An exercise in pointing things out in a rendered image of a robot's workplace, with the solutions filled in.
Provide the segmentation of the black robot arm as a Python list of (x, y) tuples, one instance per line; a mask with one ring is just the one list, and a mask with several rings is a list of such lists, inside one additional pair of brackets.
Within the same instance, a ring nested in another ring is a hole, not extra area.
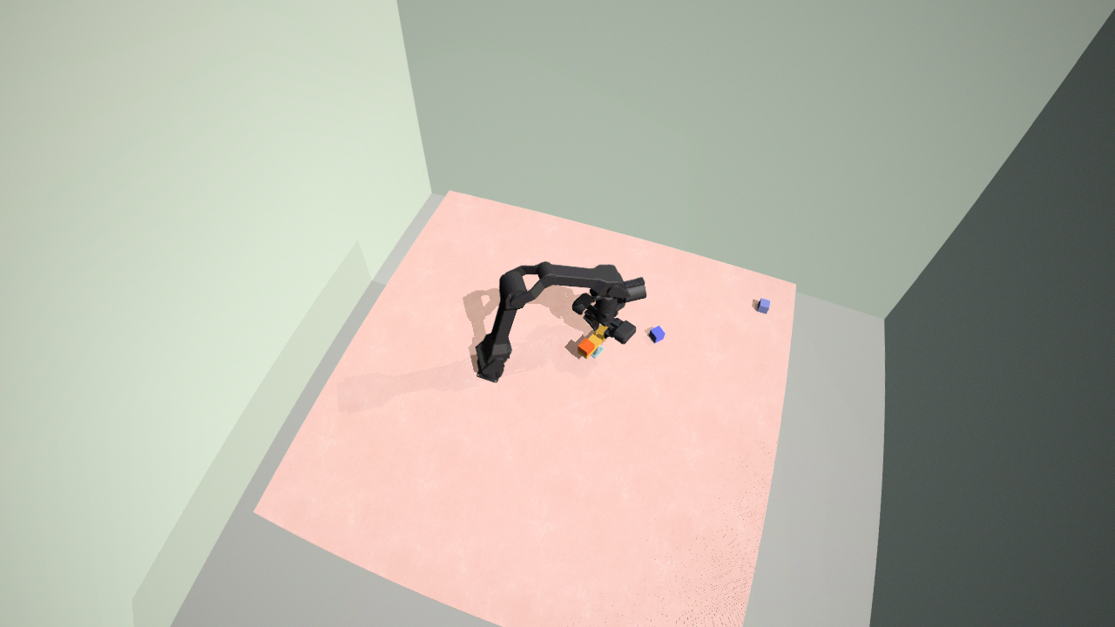
[[(523, 274), (539, 274), (540, 280), (529, 291)], [(500, 305), (491, 332), (476, 346), (477, 377), (487, 382), (500, 382), (504, 363), (510, 360), (512, 346), (510, 330), (517, 310), (535, 300), (550, 286), (590, 288), (592, 300), (603, 311), (618, 311), (630, 301), (646, 298), (644, 277), (624, 280), (615, 266), (551, 266), (543, 261), (539, 266), (513, 267), (500, 274)]]

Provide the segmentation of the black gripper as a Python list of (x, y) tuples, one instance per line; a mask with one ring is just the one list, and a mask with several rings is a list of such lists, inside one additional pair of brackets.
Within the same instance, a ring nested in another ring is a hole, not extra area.
[(636, 334), (636, 326), (633, 324), (630, 324), (630, 321), (628, 320), (623, 321), (622, 319), (615, 318), (615, 308), (618, 308), (618, 303), (613, 310), (603, 311), (600, 308), (598, 308), (597, 305), (591, 306), (591, 303), (593, 302), (597, 301), (592, 300), (591, 296), (589, 296), (588, 293), (582, 293), (572, 303), (572, 310), (575, 311), (575, 314), (580, 314), (580, 316), (582, 316), (583, 311), (588, 309), (585, 311), (585, 316), (583, 316), (583, 319), (588, 321), (588, 324), (592, 327), (594, 332), (597, 332), (598, 327), (600, 327), (600, 324), (603, 325), (603, 327), (608, 326), (608, 329), (605, 329), (605, 332), (603, 332), (605, 339), (608, 339), (608, 337), (611, 338), (614, 337), (618, 344), (626, 345), (626, 343), (628, 343), (628, 340), (631, 339), (631, 336)]

